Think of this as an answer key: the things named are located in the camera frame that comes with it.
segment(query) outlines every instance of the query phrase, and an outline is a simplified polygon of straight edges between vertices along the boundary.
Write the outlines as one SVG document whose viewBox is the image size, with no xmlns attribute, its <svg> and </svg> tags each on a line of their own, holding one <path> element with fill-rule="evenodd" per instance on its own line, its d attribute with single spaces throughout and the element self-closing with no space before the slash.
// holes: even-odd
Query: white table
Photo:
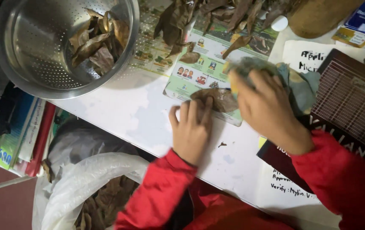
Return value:
<svg viewBox="0 0 365 230">
<path fill-rule="evenodd" d="M 334 44 L 330 32 L 311 41 Z M 279 34 L 269 60 L 282 59 L 286 40 L 303 40 L 287 28 Z M 87 95 L 52 101 L 145 151 L 161 157 L 172 146 L 169 109 L 179 102 L 162 94 L 168 77 L 129 67 L 101 88 Z M 258 152 L 258 133 L 246 122 L 236 127 L 214 118 L 210 146 L 198 177 L 254 205 L 258 175 L 263 164 Z"/>
</svg>

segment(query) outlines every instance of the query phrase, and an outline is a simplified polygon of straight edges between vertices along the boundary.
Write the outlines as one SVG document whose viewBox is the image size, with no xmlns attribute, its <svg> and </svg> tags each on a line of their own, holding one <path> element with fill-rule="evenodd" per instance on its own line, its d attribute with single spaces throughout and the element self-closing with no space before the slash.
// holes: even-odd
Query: stainless steel colander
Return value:
<svg viewBox="0 0 365 230">
<path fill-rule="evenodd" d="M 84 8 L 112 11 L 129 22 L 129 42 L 111 71 L 100 77 L 85 61 L 71 65 L 68 39 L 89 19 Z M 0 64 L 29 94 L 68 99 L 91 92 L 121 71 L 133 54 L 139 27 L 137 0 L 5 0 L 0 8 Z"/>
</svg>

